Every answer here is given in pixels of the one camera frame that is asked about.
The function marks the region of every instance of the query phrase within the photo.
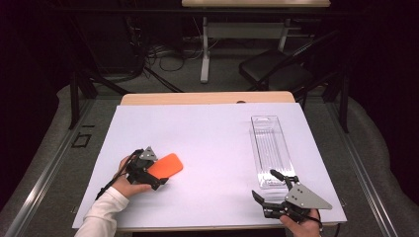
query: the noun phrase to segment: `clear plastic box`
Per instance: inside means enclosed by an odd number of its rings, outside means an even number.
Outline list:
[[[260,188],[287,189],[284,182],[270,173],[277,170],[285,176],[295,175],[278,117],[254,116],[251,119],[250,136]]]

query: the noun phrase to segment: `table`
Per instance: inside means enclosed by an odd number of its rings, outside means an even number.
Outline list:
[[[182,0],[182,6],[191,8],[327,8],[329,5],[329,0]],[[280,39],[279,50],[282,51],[290,29],[290,19],[265,24],[209,23],[204,17],[201,82],[209,80],[209,38]]]
[[[112,120],[73,223],[79,228],[99,189],[121,159],[151,145],[157,157],[176,153],[184,170],[157,191],[132,197],[118,214],[122,231],[279,227],[263,216],[250,139],[250,117],[277,116],[303,184],[333,205],[325,224],[346,221],[299,104],[289,92],[126,95]],[[275,195],[276,190],[267,194]]]

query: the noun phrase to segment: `white paper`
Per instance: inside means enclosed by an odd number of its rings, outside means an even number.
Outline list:
[[[157,157],[178,155],[184,169],[165,186],[132,197],[118,215],[125,230],[228,228],[278,225],[252,197],[284,194],[259,189],[249,127],[252,116],[277,116],[300,181],[333,205],[322,221],[346,217],[304,114],[295,103],[119,106],[98,157],[73,228],[79,228],[96,194],[135,149]]]

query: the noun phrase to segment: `orange sponge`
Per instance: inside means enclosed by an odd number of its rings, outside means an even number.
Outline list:
[[[148,168],[148,173],[157,179],[169,178],[183,169],[183,164],[178,156],[171,153],[156,162]]]

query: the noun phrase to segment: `white table leg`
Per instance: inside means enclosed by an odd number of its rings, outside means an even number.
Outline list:
[[[203,67],[201,69],[201,83],[209,81],[210,71],[210,52],[209,52],[209,35],[207,17],[204,17],[203,23]]]

